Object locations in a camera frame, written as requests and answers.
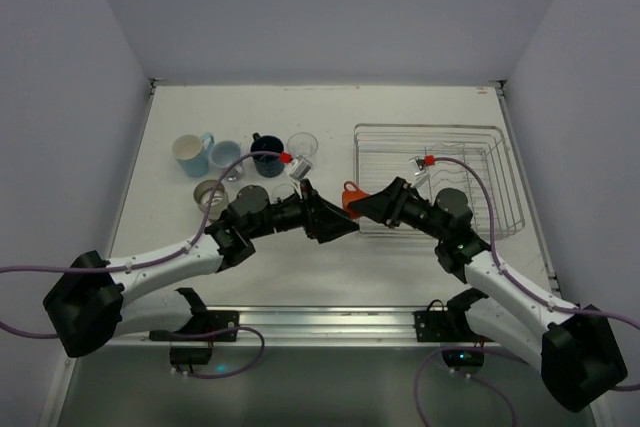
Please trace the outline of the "small clear glass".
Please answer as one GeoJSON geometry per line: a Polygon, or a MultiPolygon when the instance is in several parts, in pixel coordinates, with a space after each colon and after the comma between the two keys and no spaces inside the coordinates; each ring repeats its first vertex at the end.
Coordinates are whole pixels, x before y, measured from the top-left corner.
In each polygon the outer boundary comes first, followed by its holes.
{"type": "Polygon", "coordinates": [[[271,191],[273,201],[285,200],[296,193],[296,188],[290,183],[282,183],[274,187],[271,191]]]}

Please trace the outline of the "orange cup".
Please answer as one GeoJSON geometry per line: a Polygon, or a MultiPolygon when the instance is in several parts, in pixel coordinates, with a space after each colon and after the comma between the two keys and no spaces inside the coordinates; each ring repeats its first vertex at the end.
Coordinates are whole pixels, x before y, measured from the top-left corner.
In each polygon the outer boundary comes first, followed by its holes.
{"type": "Polygon", "coordinates": [[[355,182],[349,180],[343,184],[341,194],[342,209],[348,214],[352,220],[359,219],[361,215],[354,211],[351,204],[369,197],[370,194],[363,191],[355,182]]]}

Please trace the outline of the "large dark blue mug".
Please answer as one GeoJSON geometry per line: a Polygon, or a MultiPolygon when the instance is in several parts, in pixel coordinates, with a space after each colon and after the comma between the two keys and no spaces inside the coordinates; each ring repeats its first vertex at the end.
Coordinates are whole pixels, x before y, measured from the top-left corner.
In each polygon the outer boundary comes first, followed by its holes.
{"type": "Polygon", "coordinates": [[[252,135],[252,140],[250,152],[254,153],[253,162],[257,173],[264,178],[278,177],[284,170],[284,163],[280,160],[280,155],[284,152],[282,140],[257,132],[252,135]]]}

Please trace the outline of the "clear faceted glass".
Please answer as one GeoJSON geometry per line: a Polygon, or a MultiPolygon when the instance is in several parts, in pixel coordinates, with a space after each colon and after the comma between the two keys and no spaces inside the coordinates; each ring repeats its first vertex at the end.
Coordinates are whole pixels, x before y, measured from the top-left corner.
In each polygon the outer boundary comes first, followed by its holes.
{"type": "Polygon", "coordinates": [[[288,152],[294,157],[302,157],[311,164],[314,163],[315,154],[318,151],[317,138],[308,132],[297,132],[287,141],[288,152]]]}

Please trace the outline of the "pale grey-blue mug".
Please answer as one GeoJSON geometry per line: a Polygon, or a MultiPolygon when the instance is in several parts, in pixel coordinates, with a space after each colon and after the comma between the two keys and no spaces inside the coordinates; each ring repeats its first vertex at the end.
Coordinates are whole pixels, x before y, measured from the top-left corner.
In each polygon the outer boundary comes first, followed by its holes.
{"type": "MultiPolygon", "coordinates": [[[[225,140],[216,142],[209,154],[210,164],[219,172],[225,171],[242,156],[241,146],[234,141],[225,140]]],[[[236,164],[227,174],[229,182],[239,181],[244,175],[242,162],[236,164]]]]}

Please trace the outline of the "cream cup brown band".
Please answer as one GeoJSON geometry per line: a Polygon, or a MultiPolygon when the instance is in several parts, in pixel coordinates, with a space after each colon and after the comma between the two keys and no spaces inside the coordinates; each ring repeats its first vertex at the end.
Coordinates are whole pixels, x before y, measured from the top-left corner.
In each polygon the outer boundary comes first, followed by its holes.
{"type": "Polygon", "coordinates": [[[199,210],[208,213],[210,220],[218,219],[229,204],[225,186],[216,179],[200,182],[193,191],[193,198],[199,210]]]}

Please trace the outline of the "light blue mug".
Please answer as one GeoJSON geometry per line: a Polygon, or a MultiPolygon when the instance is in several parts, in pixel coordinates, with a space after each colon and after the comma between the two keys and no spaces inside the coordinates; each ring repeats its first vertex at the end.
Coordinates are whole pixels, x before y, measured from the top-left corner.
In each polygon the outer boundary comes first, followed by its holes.
{"type": "Polygon", "coordinates": [[[187,176],[200,178],[209,172],[209,155],[214,144],[211,133],[186,134],[174,141],[172,154],[187,176]]]}

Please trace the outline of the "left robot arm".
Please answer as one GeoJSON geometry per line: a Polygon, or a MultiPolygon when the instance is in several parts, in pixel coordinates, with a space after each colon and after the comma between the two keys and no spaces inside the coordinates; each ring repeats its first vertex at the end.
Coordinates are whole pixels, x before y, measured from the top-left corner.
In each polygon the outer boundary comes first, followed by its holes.
{"type": "Polygon", "coordinates": [[[203,305],[189,289],[157,301],[151,299],[154,292],[236,267],[255,253],[255,239],[294,229],[323,244],[357,231],[358,225],[308,180],[299,192],[276,201],[263,187],[249,185],[197,241],[123,258],[104,259],[95,251],[80,255],[43,306],[71,358],[91,354],[120,335],[179,332],[202,316],[203,305]]]}

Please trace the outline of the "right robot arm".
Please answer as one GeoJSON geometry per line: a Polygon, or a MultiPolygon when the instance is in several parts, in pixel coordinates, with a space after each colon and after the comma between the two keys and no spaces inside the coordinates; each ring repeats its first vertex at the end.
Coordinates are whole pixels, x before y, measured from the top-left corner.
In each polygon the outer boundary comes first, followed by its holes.
{"type": "Polygon", "coordinates": [[[593,306],[576,307],[505,263],[473,230],[462,191],[445,188],[428,201],[401,178],[373,195],[347,182],[342,204],[352,217],[388,228],[406,224],[436,239],[442,268],[480,294],[465,312],[470,330],[538,371],[567,410],[582,410],[627,378],[604,313],[593,306]]]}

